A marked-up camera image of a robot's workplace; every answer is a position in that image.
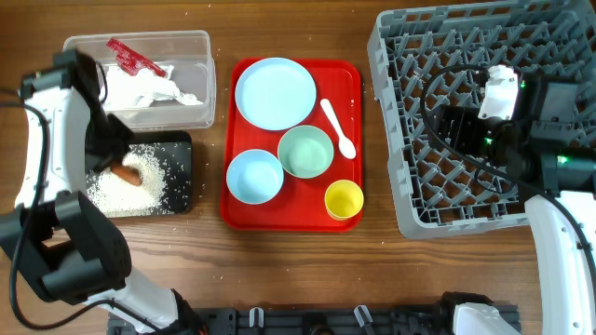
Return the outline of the orange carrot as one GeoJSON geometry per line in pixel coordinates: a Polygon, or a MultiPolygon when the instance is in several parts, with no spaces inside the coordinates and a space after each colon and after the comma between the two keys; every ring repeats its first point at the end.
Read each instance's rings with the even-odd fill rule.
{"type": "Polygon", "coordinates": [[[135,169],[133,167],[124,166],[118,162],[114,162],[110,166],[110,169],[111,169],[111,172],[114,173],[121,180],[123,180],[133,186],[141,186],[142,185],[142,178],[141,178],[137,169],[135,169]]]}

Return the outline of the white tissue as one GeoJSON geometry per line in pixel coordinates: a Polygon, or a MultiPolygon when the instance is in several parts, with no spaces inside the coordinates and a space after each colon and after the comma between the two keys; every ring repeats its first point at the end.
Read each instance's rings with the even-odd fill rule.
{"type": "Polygon", "coordinates": [[[162,66],[167,72],[160,77],[147,69],[137,75],[125,73],[119,66],[107,68],[107,87],[102,87],[100,95],[105,101],[103,108],[108,111],[149,108],[155,101],[177,101],[182,105],[195,106],[204,103],[195,94],[185,93],[171,79],[174,65],[162,66]]]}

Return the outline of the red snack wrapper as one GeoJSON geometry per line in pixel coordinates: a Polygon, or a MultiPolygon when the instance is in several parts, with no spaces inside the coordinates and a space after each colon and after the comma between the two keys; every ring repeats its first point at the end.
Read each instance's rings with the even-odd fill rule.
{"type": "Polygon", "coordinates": [[[127,74],[135,76],[142,69],[147,69],[160,77],[166,77],[167,72],[137,51],[126,46],[117,39],[111,38],[106,46],[114,51],[115,61],[127,74]]]}

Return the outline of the yellow cup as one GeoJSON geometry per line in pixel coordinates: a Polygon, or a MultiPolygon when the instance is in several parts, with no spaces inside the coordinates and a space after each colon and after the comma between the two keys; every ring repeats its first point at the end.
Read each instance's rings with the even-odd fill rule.
{"type": "Polygon", "coordinates": [[[364,194],[355,182],[338,180],[327,188],[324,204],[334,220],[345,221],[360,213],[364,205],[364,194]]]}

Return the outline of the light blue bowl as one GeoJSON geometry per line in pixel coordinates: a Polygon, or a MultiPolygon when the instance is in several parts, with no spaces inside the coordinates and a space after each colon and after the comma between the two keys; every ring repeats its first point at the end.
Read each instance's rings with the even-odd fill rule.
{"type": "Polygon", "coordinates": [[[261,149],[244,151],[229,164],[225,182],[232,196],[248,205],[261,205],[273,199],[284,182],[279,160],[261,149]]]}

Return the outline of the green bowl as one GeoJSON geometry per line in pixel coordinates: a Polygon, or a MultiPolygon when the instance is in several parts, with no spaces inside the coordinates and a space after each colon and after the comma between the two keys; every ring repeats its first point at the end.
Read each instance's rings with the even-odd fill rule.
{"type": "Polygon", "coordinates": [[[314,126],[289,129],[279,140],[278,160],[284,170],[299,179],[313,179],[332,164],[334,148],[326,132],[314,126]]]}

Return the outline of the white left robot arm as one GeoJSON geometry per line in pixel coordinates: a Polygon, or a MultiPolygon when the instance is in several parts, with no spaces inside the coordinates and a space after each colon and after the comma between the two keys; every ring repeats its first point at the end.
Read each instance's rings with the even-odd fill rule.
{"type": "Polygon", "coordinates": [[[79,314],[101,307],[140,333],[205,334],[207,323],[177,291],[133,267],[125,237],[88,199],[89,172],[120,162],[134,139],[103,110],[106,91],[98,62],[68,49],[49,68],[25,75],[12,102],[28,118],[23,182],[1,218],[12,312],[33,326],[18,302],[23,278],[44,302],[66,302],[79,314]]]}

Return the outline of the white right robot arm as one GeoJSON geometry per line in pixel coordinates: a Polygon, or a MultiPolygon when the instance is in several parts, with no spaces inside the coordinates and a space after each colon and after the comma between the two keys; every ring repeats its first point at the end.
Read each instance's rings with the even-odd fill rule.
{"type": "Polygon", "coordinates": [[[478,108],[420,112],[429,143],[510,181],[535,241],[543,333],[595,331],[595,151],[574,146],[579,84],[505,65],[453,65],[481,80],[478,108]]]}

